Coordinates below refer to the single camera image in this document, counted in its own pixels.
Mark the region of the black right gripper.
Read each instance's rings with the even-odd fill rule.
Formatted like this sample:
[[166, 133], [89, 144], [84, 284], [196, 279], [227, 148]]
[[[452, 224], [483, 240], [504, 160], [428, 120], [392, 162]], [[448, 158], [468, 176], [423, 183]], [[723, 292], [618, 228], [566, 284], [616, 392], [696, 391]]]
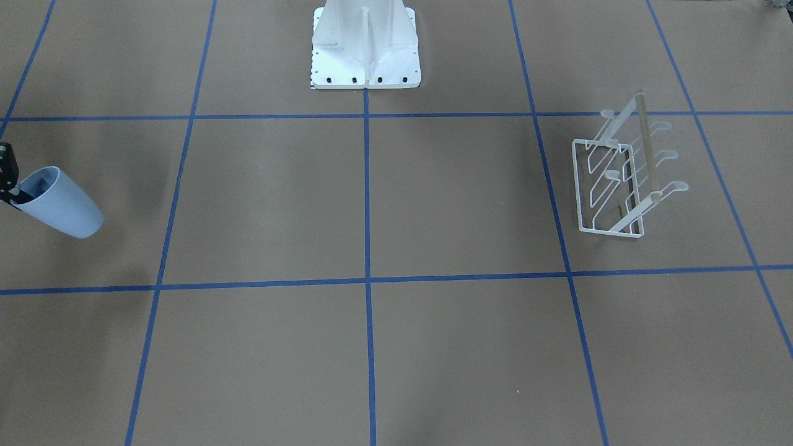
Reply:
[[18, 163], [12, 145], [1, 143], [1, 200], [17, 209], [32, 200], [31, 195], [17, 186], [18, 177]]

